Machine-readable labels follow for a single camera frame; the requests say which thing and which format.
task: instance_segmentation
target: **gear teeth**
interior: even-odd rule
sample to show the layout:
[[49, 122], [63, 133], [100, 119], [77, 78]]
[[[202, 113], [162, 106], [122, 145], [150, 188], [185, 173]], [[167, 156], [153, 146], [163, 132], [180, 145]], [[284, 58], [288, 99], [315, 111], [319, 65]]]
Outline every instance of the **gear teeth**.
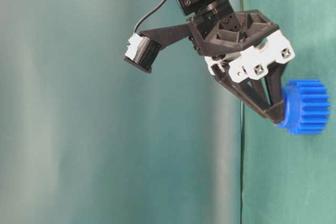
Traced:
[[285, 127], [292, 134], [321, 133], [328, 122], [327, 88], [319, 80], [291, 80], [283, 89], [286, 97]]

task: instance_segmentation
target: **screw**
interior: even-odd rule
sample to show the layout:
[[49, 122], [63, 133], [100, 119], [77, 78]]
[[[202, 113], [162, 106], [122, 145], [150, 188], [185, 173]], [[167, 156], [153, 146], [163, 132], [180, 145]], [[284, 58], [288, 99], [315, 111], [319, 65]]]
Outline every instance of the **screw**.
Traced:
[[265, 72], [264, 68], [262, 67], [262, 65], [257, 65], [255, 68], [254, 68], [254, 73], [256, 73], [256, 75], [261, 75]]
[[287, 59], [292, 55], [289, 48], [285, 48], [283, 51], [281, 51], [281, 54], [284, 59]]

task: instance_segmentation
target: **white bracket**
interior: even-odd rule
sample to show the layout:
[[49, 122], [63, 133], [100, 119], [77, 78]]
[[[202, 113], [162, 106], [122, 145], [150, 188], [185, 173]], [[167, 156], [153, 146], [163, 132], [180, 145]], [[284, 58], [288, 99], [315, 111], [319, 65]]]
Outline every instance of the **white bracket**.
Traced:
[[[267, 41], [256, 47], [251, 46], [244, 51], [234, 54], [227, 54], [228, 57], [235, 58], [229, 62], [229, 75], [234, 82], [242, 82], [247, 78], [260, 80], [268, 74], [268, 66], [273, 63], [286, 64], [295, 57], [295, 52], [280, 30], [269, 35]], [[220, 67], [222, 60], [213, 60], [205, 57], [209, 71], [214, 75], [211, 66], [218, 64]]]

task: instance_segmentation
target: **green backdrop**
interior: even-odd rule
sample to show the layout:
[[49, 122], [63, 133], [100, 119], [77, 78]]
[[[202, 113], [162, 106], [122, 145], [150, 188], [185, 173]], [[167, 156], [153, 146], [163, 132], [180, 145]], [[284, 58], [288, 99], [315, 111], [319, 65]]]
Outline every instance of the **green backdrop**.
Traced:
[[187, 40], [122, 61], [159, 1], [0, 0], [0, 223], [239, 223], [239, 101]]
[[[297, 54], [283, 76], [324, 82], [335, 104], [336, 0], [244, 0], [280, 25]], [[249, 108], [245, 117], [243, 223], [336, 220], [335, 106], [317, 136], [292, 136]]]

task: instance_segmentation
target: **black cable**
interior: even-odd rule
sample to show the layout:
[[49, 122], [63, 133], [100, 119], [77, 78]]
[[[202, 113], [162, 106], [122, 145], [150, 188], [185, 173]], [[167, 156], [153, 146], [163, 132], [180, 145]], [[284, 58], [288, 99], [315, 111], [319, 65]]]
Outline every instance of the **black cable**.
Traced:
[[139, 28], [139, 26], [149, 17], [151, 16], [153, 13], [155, 13], [158, 9], [161, 8], [161, 6], [164, 5], [164, 3], [166, 2], [167, 0], [161, 0], [161, 2], [157, 5], [157, 7], [155, 7], [154, 9], [152, 9], [149, 13], [147, 13], [145, 16], [143, 16], [138, 22], [137, 24], [135, 25], [134, 27], [134, 33], [137, 32], [137, 29]]

